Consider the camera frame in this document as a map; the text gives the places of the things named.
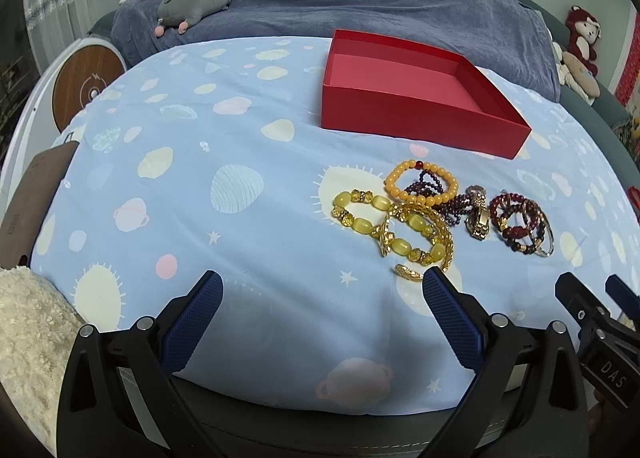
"blue gripper pad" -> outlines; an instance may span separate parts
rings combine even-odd
[[[211,319],[222,303],[222,278],[210,272],[202,276],[204,282],[190,298],[178,319],[162,341],[160,365],[165,373],[183,370]]]
[[[483,337],[454,297],[448,281],[439,269],[431,267],[422,278],[422,295],[460,364],[478,373],[484,366]]]
[[[609,276],[605,291],[622,308],[629,319],[640,319],[640,297],[632,291],[617,275]]]

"gray stuffed animal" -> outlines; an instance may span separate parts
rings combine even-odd
[[[230,3],[231,0],[162,0],[156,36],[162,36],[165,27],[178,27],[178,34],[184,34],[205,16],[229,9]]]

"screw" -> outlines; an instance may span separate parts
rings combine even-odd
[[[80,337],[89,337],[93,332],[94,327],[90,324],[85,324],[78,333],[80,334]]]
[[[503,316],[501,313],[497,313],[491,318],[491,322],[494,323],[498,328],[504,328],[509,324],[509,320]]]
[[[556,333],[566,332],[566,325],[562,321],[553,321],[551,328],[553,328]]]
[[[138,328],[139,330],[149,330],[149,328],[151,328],[153,325],[154,325],[153,317],[141,317],[140,319],[138,319],[138,322],[136,323],[136,328]]]

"orange beaded bracelet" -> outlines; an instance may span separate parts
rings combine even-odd
[[[447,181],[449,187],[447,191],[442,194],[438,194],[436,196],[413,196],[409,195],[406,191],[399,189],[396,186],[396,180],[400,178],[406,170],[410,168],[415,169],[426,169],[427,171],[432,171],[439,177],[442,177]],[[429,162],[422,161],[414,161],[413,159],[410,161],[400,162],[396,166],[396,168],[385,178],[385,189],[390,196],[393,198],[397,198],[403,202],[407,203],[417,203],[420,205],[426,205],[428,207],[433,207],[434,205],[439,205],[441,203],[448,202],[453,197],[458,194],[458,181],[451,175],[449,171],[444,169],[443,167],[438,167],[436,164],[430,164]]]

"white fluffy blanket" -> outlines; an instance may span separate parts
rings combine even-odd
[[[66,362],[82,320],[27,267],[0,269],[0,380],[31,431],[55,455]]]

